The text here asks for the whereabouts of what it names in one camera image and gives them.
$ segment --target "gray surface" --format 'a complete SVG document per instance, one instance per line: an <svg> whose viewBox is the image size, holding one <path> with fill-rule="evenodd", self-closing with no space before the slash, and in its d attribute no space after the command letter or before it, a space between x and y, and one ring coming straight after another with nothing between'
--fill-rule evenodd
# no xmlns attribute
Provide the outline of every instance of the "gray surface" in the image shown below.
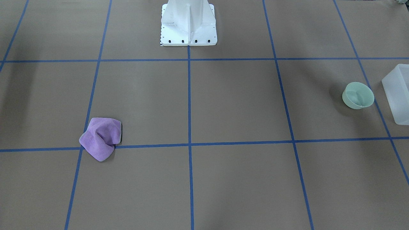
<svg viewBox="0 0 409 230"><path fill-rule="evenodd" d="M191 65L193 142L291 139L273 61Z"/></svg>
<svg viewBox="0 0 409 230"><path fill-rule="evenodd" d="M407 229L409 186L388 140L297 146L315 229Z"/></svg>
<svg viewBox="0 0 409 230"><path fill-rule="evenodd" d="M70 229L190 229L186 147L83 154Z"/></svg>
<svg viewBox="0 0 409 230"><path fill-rule="evenodd" d="M338 139L388 135L375 105L341 101L366 80L357 59L340 59L355 53L333 1L266 0L278 58L326 59L279 60L280 75L274 60L188 62L186 47L160 47L164 3L112 1L101 55L123 60L98 65L109 0L30 0L14 40L25 1L0 0L0 60L12 41L0 72L0 229L408 229L390 140ZM273 57L261 0L210 3L218 44L191 58ZM409 63L397 23L409 13L395 0L337 3L358 55L381 57L361 63L409 171L409 126L394 123L380 82ZM294 139L317 141L296 144L311 216L280 79ZM122 149L103 163L80 150L88 111L123 122Z"/></svg>
<svg viewBox="0 0 409 230"><path fill-rule="evenodd" d="M62 229L78 151L0 153L0 229Z"/></svg>
<svg viewBox="0 0 409 230"><path fill-rule="evenodd" d="M308 229L292 144L193 150L195 229Z"/></svg>

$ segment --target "purple cloth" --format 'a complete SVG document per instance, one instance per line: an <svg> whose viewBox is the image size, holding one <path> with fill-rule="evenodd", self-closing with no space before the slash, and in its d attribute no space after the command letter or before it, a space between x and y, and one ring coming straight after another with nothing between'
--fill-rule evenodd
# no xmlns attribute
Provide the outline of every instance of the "purple cloth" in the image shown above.
<svg viewBox="0 0 409 230"><path fill-rule="evenodd" d="M104 161L121 142L121 122L112 118L94 117L87 131L79 138L85 150L98 161Z"/></svg>

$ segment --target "folded towel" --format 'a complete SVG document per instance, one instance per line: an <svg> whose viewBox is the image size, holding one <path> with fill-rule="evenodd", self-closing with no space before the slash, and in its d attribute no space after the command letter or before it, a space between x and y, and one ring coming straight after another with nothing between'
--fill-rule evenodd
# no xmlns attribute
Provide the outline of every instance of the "folded towel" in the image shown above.
<svg viewBox="0 0 409 230"><path fill-rule="evenodd" d="M112 118L94 117L79 142L98 161L104 161L121 142L121 122Z"/></svg>

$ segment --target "small cup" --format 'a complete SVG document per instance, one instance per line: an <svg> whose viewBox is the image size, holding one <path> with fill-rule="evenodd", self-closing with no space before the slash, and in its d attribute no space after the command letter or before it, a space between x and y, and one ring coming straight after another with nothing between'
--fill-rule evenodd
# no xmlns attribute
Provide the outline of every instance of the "small cup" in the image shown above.
<svg viewBox="0 0 409 230"><path fill-rule="evenodd" d="M361 109L372 105L375 97L368 86L351 82L342 93L342 100L349 108Z"/></svg>

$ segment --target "grid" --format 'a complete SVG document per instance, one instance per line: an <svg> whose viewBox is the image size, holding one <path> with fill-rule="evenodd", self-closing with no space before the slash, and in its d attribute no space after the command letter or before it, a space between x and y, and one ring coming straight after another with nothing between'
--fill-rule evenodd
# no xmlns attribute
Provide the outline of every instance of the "grid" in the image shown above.
<svg viewBox="0 0 409 230"><path fill-rule="evenodd" d="M6 50L6 53L4 55L3 60L1 61L0 65L0 72L3 69L3 66L5 63L55 63L55 62L94 62L97 64L96 70L95 70L95 75L94 75L94 81L92 85L92 91L91 91L91 96L89 100L89 105L88 105L88 110L87 110L87 115L85 119L85 124L84 124L84 132L87 129L87 125L90 119L90 112L91 112L91 107L92 107L92 102L93 102L93 97L94 97L94 91L95 91L95 86L98 78L98 72L99 72L99 66L101 62L133 62L133 61L185 61L187 62L187 73L188 73L188 142L187 143L179 143L179 144L145 144L145 145L122 145L122 146L116 146L117 149L132 149L132 148L157 148L157 147L188 147L189 149L189 177L190 177L190 212L191 212L191 229L194 229L194 199L193 199L193 165L192 165L192 147L193 146L215 146L215 145L247 145L247 144L282 144L282 143L288 143L292 144L293 149L294 149L294 154L295 158L297 161L297 166L298 166L298 172L299 172L299 177L300 177L300 182L303 190L303 195L305 199L305 205L306 209L308 212L308 218L310 221L310 227L313 230L314 229L314 224L313 224L313 219L311 216L311 211L309 208L309 203L308 203L308 196L307 196L307 191L306 187L304 185L304 180L303 180L303 173L301 169L301 164L299 161L298 153L297 153L297 143L312 143L312 142L350 142L350 141L376 141L376 140L389 140L391 143L391 147L393 148L397 160L399 161L400 167L402 169L402 172L406 178L407 183L409 184L409 178L408 174L405 170L405 167L400 159L399 153L395 147L394 140L408 140L409 136L391 136L388 126L384 120L384 117L382 115L381 109L378 106L378 103L375 99L374 104L378 110L379 116L383 122L385 131L388 135L388 137L379 137L379 138L340 138L340 139L311 139L311 140L297 140L294 138L294 133L291 125L291 119L290 119L290 114L288 111L287 107L287 101L285 98L285 90L283 87L283 83L281 80L281 75L280 75L280 68L279 68L279 63L278 61L285 61L285 60L356 60L359 63L360 69L362 71L362 74L366 80L367 85L369 88L371 88L371 85L369 83L369 80L366 76L364 67L361 63L361 60L409 60L409 57L360 57L357 53L357 50L355 49L354 43L352 41L352 38L349 34L349 31L347 29L347 26L344 22L344 19L342 17L342 13L337 5L336 0L333 0L333 3L337 9L337 12L339 14L340 20L343 24L343 27L345 29L345 32L348 36L348 39L351 43L351 47L355 53L355 57L328 57L328 58L279 58L276 55L276 50L274 48L274 40L271 32L271 27L269 23L269 18L267 15L267 8L265 5L265 0L262 0L263 2L263 7L264 7L264 13L265 13L265 20L266 20L266 25L268 29L268 34L270 36L270 41L271 41L271 48L272 48L272 53L273 53L273 58L221 58L221 59L195 59L191 58L191 51L190 47L187 47L187 58L186 59L102 59L102 51L104 47L104 41L105 41L105 36L107 32L107 27L109 23L109 17L110 17L110 11L111 11L111 6L112 6L112 0L109 1L109 7L108 7L108 12L106 15L106 21L105 21L105 27L102 35L102 41L101 41L101 46L99 50L99 56L98 59L75 59L75 60L7 60L7 56L10 52L10 49L13 45L14 39L17 35L18 29L21 25L21 22L24 18L24 14L26 12L27 6L29 4L29 0L26 1L24 5L24 9L21 13L21 17L18 21L17 27L14 31L14 34L10 40L9 46ZM274 61L275 66L276 66L276 71L280 83L280 89L281 89L281 94L283 98L283 103L284 103L284 108L285 108L285 113L287 117L287 122L288 122L288 128L290 131L291 139L290 140L279 140L279 141L248 141L248 142L200 142L200 143L194 143L192 142L191 138L191 62L192 61L259 61L259 60L269 60L269 61ZM74 196L75 196L75 190L76 190L76 182L78 179L78 173L79 173L79 168L81 164L81 157L84 148L82 146L80 147L59 147L59 148L32 148L32 149L0 149L0 152L20 152L20 151L58 151L58 150L78 150L79 155L78 155L78 161L76 165L76 171L75 171L75 177L74 177L74 182L72 185L72 192L71 192L71 197L70 197L70 204L69 208L67 211L67 218L66 218L66 223L65 223L65 229L68 229L69 222L70 222L70 215L71 215L71 208L72 208L72 203L74 201Z"/></svg>

